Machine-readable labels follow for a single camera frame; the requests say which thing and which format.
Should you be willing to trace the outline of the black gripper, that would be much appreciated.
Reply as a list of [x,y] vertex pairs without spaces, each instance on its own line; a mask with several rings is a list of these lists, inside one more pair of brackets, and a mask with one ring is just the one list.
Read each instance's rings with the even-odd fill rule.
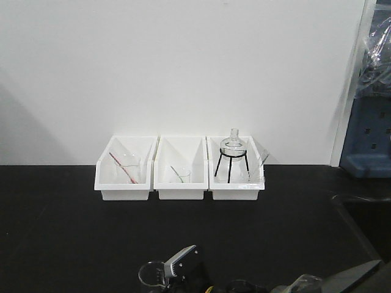
[[266,288],[246,280],[233,280],[221,287],[204,278],[171,279],[164,292],[266,292]]

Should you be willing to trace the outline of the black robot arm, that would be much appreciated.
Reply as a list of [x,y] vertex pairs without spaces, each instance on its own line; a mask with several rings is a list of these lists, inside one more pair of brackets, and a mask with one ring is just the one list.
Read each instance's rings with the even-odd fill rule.
[[216,286],[200,261],[189,264],[180,261],[173,266],[174,274],[165,272],[166,287],[164,292],[349,292],[356,288],[378,268],[377,261],[370,261],[335,275],[321,278],[303,274],[291,284],[279,285],[272,289],[253,284],[247,280],[233,280],[225,287]]

